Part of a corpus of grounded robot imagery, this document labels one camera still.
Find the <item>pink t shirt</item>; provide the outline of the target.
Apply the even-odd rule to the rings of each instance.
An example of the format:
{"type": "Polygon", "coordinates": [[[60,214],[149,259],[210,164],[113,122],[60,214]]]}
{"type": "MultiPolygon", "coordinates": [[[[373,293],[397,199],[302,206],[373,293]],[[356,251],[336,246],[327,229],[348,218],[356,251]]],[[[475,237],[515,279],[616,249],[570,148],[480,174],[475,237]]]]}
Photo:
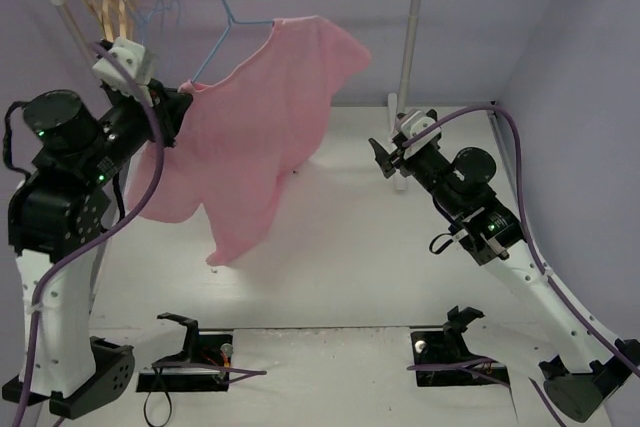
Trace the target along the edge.
{"type": "Polygon", "coordinates": [[[266,238],[288,177],[321,145],[333,96],[370,62],[323,17],[276,20],[225,79],[181,85],[193,102],[141,217],[182,223],[203,208],[215,243],[207,263],[240,258],[266,238]]]}

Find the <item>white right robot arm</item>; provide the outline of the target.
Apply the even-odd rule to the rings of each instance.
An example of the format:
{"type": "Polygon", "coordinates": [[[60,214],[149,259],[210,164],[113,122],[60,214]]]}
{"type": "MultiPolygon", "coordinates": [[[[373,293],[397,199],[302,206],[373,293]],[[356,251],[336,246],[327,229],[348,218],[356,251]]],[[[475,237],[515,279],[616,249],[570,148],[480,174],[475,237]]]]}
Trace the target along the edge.
{"type": "Polygon", "coordinates": [[[626,364],[638,363],[638,341],[608,330],[595,334],[581,323],[586,310],[579,303],[568,306],[567,288],[535,265],[519,219],[490,186],[496,163],[488,152],[467,147],[447,160],[436,141],[412,156],[369,143],[383,175],[414,178],[448,221],[451,240],[506,286],[541,330],[526,335],[491,323],[478,308],[454,307],[443,325],[445,352],[497,361],[540,385],[566,417],[586,422],[630,378],[626,364]]]}

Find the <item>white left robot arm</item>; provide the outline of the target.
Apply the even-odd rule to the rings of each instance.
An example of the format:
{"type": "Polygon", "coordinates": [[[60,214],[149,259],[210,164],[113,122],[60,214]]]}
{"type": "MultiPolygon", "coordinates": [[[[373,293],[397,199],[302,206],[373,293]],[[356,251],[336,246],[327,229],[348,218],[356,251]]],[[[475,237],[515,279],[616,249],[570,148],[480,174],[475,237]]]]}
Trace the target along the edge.
{"type": "Polygon", "coordinates": [[[132,378],[132,347],[89,332],[91,265],[106,234],[106,186],[144,144],[173,146],[193,101],[158,81],[148,93],[144,108],[107,88],[111,107],[101,117],[67,89],[13,104],[42,145],[7,215],[23,288],[25,358],[2,396],[21,409],[44,402],[58,418],[75,420],[115,401],[132,378]]]}

